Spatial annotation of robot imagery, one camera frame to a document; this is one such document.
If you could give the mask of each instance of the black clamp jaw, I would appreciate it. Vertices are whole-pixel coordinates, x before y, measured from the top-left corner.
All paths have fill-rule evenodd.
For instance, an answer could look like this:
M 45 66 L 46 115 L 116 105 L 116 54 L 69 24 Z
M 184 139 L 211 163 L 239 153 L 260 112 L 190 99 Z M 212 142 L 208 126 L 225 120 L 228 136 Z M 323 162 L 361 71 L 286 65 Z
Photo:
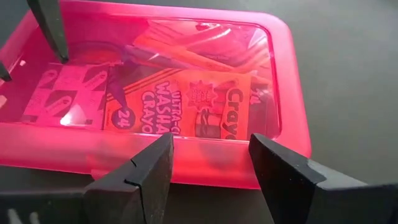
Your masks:
M 27 3 L 55 55 L 61 63 L 67 63 L 68 45 L 58 0 L 27 0 Z M 0 78 L 6 82 L 12 80 L 2 63 L 0 63 Z
M 398 185 L 368 185 L 260 134 L 249 152 L 275 224 L 397 224 Z
M 0 223 L 161 223 L 173 164 L 173 136 L 164 134 L 84 189 L 0 192 Z

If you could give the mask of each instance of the plastic storage box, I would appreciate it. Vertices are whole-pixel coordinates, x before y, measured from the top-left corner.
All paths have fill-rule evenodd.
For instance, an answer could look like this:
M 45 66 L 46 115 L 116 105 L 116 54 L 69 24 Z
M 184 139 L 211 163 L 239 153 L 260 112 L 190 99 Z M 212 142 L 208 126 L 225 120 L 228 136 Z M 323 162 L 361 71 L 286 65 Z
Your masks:
M 253 12 L 62 1 L 60 64 L 31 12 L 0 57 L 0 164 L 101 177 L 173 132 L 172 181 L 259 188 L 261 133 L 309 157 L 289 28 Z

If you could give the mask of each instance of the gray table surface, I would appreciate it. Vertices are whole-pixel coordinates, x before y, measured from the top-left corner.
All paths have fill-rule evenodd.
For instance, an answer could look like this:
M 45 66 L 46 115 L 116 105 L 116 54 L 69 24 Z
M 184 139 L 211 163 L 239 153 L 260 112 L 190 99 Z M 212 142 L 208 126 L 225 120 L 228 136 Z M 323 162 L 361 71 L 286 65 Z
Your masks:
M 27 9 L 23 0 L 18 1 L 2 6 L 1 42 Z M 398 161 L 398 1 L 121 2 L 259 11 L 281 18 L 294 37 L 312 158 L 372 184 L 398 182 L 394 165 Z M 77 186 L 90 181 L 75 174 L 0 168 L 0 189 Z M 272 221 L 258 191 L 173 184 L 164 223 Z

